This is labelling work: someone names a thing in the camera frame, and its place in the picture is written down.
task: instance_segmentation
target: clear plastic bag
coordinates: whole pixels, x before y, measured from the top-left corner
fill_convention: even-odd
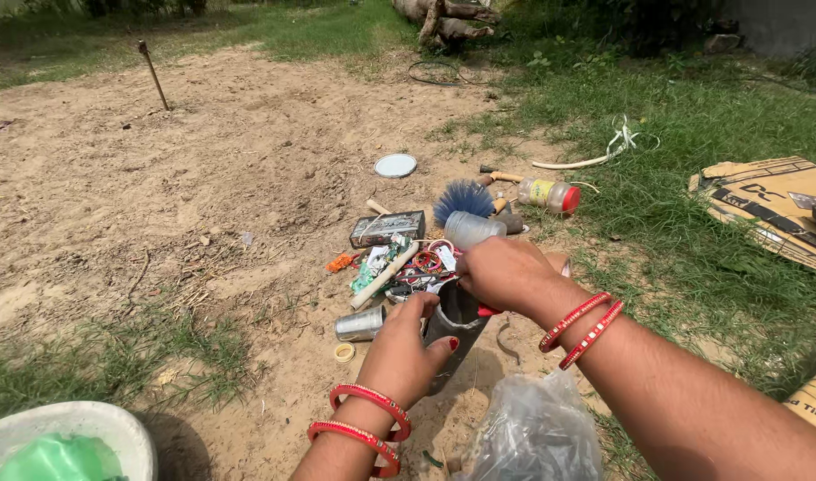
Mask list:
[[[457,481],[599,481],[592,415],[573,377],[505,377],[466,453]]]

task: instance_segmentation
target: black wire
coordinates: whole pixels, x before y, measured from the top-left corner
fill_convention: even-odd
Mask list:
[[[414,79],[417,82],[423,82],[423,83],[432,84],[432,85],[436,85],[436,86],[464,86],[464,84],[456,84],[454,82],[427,81],[425,79],[418,79],[418,78],[414,77],[413,74],[410,72],[410,70],[413,69],[414,67],[416,67],[417,65],[423,65],[423,64],[426,64],[426,65],[431,65],[431,64],[443,65],[444,67],[449,67],[455,73],[457,73],[458,76],[462,78],[462,80],[464,80],[465,82],[467,82],[469,84],[473,84],[475,86],[483,85],[483,84],[487,83],[487,82],[471,82],[471,81],[467,80],[467,78],[465,78],[464,75],[461,75],[461,72],[458,71],[458,68],[455,65],[452,65],[451,63],[446,63],[445,61],[435,61],[435,60],[420,60],[420,61],[415,61],[414,63],[411,63],[410,67],[408,67],[408,76],[410,78]]]

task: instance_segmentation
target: paper label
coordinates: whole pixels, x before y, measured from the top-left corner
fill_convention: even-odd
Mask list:
[[[531,205],[538,205],[539,207],[547,207],[547,196],[551,193],[551,188],[555,182],[550,180],[536,179],[533,181],[529,189],[529,202]]]
[[[451,272],[455,272],[456,269],[456,258],[452,257],[452,252],[450,252],[450,248],[447,246],[440,246],[434,250],[438,253],[438,257],[440,257],[441,262],[444,263],[444,267]]]

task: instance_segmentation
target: red bangle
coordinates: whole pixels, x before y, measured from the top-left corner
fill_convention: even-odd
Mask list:
[[[619,314],[621,314],[621,309],[624,307],[624,302],[617,301],[613,306],[607,311],[606,314],[601,318],[601,320],[597,321],[595,327],[592,328],[592,332],[586,335],[583,338],[583,341],[574,349],[571,349],[571,352],[568,353],[567,356],[563,359],[561,363],[559,363],[559,369],[565,371],[567,368],[571,367],[571,365],[576,361],[580,356],[583,355],[586,349],[589,346],[593,345],[597,338],[600,337],[602,333],[609,327],[609,323],[613,322]]]
[[[408,439],[408,436],[410,436],[411,426],[408,413],[400,408],[395,400],[382,395],[378,391],[360,386],[359,384],[337,384],[337,387],[331,391],[331,408],[335,411],[339,408],[339,405],[342,404],[342,401],[339,400],[339,395],[355,395],[359,398],[372,401],[381,409],[390,413],[393,419],[399,423],[400,429],[391,431],[390,434],[387,435],[387,442],[399,443],[400,441]]]
[[[320,432],[336,432],[343,436],[349,436],[377,451],[384,458],[384,461],[387,461],[387,465],[384,467],[373,466],[372,477],[393,477],[399,474],[401,468],[399,455],[396,454],[393,448],[381,441],[378,436],[339,421],[316,421],[307,429],[309,441],[312,443]]]
[[[542,353],[550,353],[555,346],[555,339],[559,337],[561,333],[565,329],[568,328],[569,325],[573,324],[574,321],[583,317],[586,312],[592,311],[595,306],[603,304],[606,301],[612,299],[612,296],[609,293],[602,292],[595,295],[589,301],[585,301],[583,304],[580,304],[580,307],[577,307],[573,311],[569,312],[567,316],[561,321],[559,324],[553,327],[553,329],[547,331],[547,334],[541,339],[539,342],[539,350]]]

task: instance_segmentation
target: dirt ground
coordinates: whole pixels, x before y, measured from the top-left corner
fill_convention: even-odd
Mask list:
[[[476,177],[480,163],[499,156],[450,154],[455,142],[426,139],[448,119],[499,101],[481,86],[411,81],[404,71],[413,60],[392,53],[383,80],[367,83],[337,62],[224,49],[159,69],[170,112],[143,69],[1,92],[0,122],[14,122],[0,130],[0,341],[125,313],[148,251],[136,304],[242,319],[252,366],[268,366],[252,392],[218,412],[188,406],[149,416],[163,474],[287,478],[307,449],[309,423],[330,415],[329,388],[354,380],[369,347],[359,343],[347,365],[334,361],[333,321],[351,312],[356,271],[324,269],[352,251],[350,228],[372,214],[366,199],[431,219],[448,180]],[[520,146],[537,159],[554,159],[553,149]],[[374,161],[395,151],[416,157],[418,169],[401,180],[375,175]],[[518,158],[496,165],[534,171]],[[560,352],[539,353],[536,326],[509,316],[502,341],[520,353],[517,366],[495,339],[506,319],[488,324],[442,393],[410,411],[415,431],[400,448],[400,478],[443,479],[422,451],[438,459],[462,452],[499,379],[539,377],[560,360]]]

